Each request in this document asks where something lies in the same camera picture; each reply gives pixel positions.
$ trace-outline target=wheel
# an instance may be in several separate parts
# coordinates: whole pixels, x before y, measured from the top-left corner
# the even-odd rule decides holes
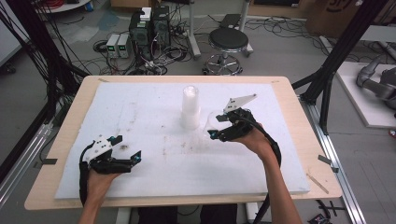
[[[204,75],[209,74],[209,69],[203,68],[203,69],[202,69],[202,73],[203,73]]]

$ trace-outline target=table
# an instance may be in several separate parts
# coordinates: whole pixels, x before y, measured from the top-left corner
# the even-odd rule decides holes
[[[330,166],[318,160],[324,153],[305,116],[303,109],[285,77],[86,77],[78,91],[74,103],[64,120],[55,139],[48,158],[56,158],[55,165],[44,165],[27,197],[26,209],[61,209],[81,207],[79,200],[55,200],[54,195],[62,177],[68,151],[78,136],[81,122],[85,118],[96,89],[101,82],[160,82],[160,83],[266,83],[271,84],[282,110],[283,117],[289,127],[291,138],[296,146],[297,154],[306,173],[311,191],[305,194],[291,195],[292,199],[324,199],[341,197],[340,186]],[[103,206],[151,206],[171,204],[202,204],[202,203],[247,203],[259,202],[264,195],[211,195],[211,196],[169,196],[150,198],[107,199]]]

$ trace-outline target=white cup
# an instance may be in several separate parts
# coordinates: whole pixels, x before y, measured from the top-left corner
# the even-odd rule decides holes
[[[199,127],[201,107],[199,106],[199,91],[194,86],[188,86],[183,90],[183,102],[181,106],[181,126],[185,129],[194,130]]]

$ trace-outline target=white paper sheet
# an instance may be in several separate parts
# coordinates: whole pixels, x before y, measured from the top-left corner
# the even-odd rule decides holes
[[[180,126],[183,89],[200,91],[201,124]],[[113,157],[128,159],[142,150],[142,161],[119,176],[107,197],[252,194],[267,192],[258,157],[238,143],[222,143],[204,135],[211,111],[222,110],[230,98],[258,94],[243,106],[278,142],[282,173],[291,193],[309,191],[305,173],[271,85],[209,83],[102,83],[81,125],[64,167],[57,199],[78,198],[78,160],[99,134],[121,134]]]

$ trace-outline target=white panel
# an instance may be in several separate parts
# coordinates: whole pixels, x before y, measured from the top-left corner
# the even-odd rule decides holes
[[[372,91],[356,85],[358,73],[366,65],[367,63],[343,63],[337,71],[341,83],[367,127],[396,128],[396,119],[394,118],[396,111],[376,98]],[[393,67],[395,65],[380,64],[375,69],[371,80],[379,82],[382,72]]]

